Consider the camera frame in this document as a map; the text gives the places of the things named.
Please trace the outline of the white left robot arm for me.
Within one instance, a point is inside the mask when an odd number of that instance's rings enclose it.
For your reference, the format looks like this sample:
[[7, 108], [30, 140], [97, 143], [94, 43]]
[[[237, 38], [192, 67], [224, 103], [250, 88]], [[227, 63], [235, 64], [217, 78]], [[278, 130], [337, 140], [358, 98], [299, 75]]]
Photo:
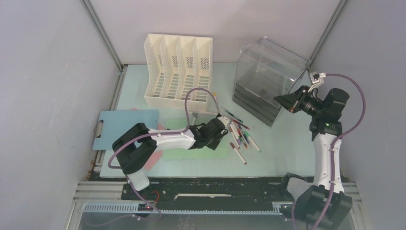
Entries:
[[144, 166], [156, 151], [171, 149], [216, 150], [222, 138], [228, 133], [230, 120], [222, 115], [208, 123], [188, 125], [178, 130], [149, 129], [144, 123], [137, 123], [113, 144], [113, 159], [117, 159], [123, 174], [133, 186], [133, 194], [139, 199], [151, 195], [150, 181]]

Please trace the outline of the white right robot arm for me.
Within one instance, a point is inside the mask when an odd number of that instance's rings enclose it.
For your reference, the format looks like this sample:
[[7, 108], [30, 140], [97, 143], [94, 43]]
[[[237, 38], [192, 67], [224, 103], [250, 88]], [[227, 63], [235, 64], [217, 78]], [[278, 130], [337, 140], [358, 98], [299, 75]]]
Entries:
[[292, 173], [288, 181], [279, 186], [279, 196], [284, 200], [294, 198], [289, 211], [292, 217], [323, 230], [336, 230], [352, 208], [352, 199], [344, 194], [339, 172], [339, 149], [342, 125], [339, 119], [349, 94], [342, 89], [331, 89], [325, 99], [316, 98], [308, 86], [274, 99], [291, 113], [300, 111], [310, 115], [309, 130], [315, 149], [315, 175], [312, 185]]

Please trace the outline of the transparent grey drawer box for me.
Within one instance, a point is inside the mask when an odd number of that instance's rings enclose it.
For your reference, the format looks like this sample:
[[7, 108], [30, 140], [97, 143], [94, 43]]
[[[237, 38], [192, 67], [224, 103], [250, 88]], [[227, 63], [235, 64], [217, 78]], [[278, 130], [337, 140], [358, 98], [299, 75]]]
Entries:
[[281, 105], [276, 96], [292, 91], [310, 60], [268, 37], [240, 50], [232, 101], [266, 126], [276, 120]]

